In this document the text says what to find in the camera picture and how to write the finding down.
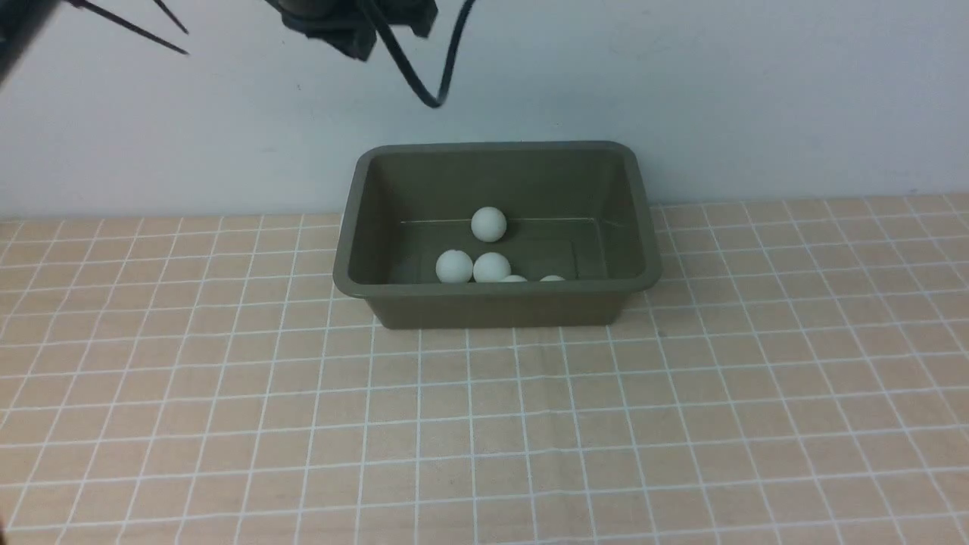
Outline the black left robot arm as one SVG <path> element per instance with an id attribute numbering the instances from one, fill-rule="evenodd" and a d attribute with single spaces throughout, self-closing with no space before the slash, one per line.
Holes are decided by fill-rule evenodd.
<path id="1" fill-rule="evenodd" d="M 1 3 L 2 75 L 6 76 L 49 19 L 58 1 Z M 366 61 L 379 26 L 405 26 L 430 35 L 438 14 L 434 1 L 269 1 L 284 27 L 325 42 L 346 58 Z"/>

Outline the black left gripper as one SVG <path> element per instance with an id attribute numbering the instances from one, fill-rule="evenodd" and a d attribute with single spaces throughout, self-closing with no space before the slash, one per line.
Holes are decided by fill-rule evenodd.
<path id="1" fill-rule="evenodd" d="M 326 42 L 346 58 L 366 62 L 377 41 L 374 25 L 360 10 L 363 1 L 269 1 L 288 29 Z M 438 7 L 434 1 L 373 1 L 391 26 L 405 26 L 427 38 Z"/>

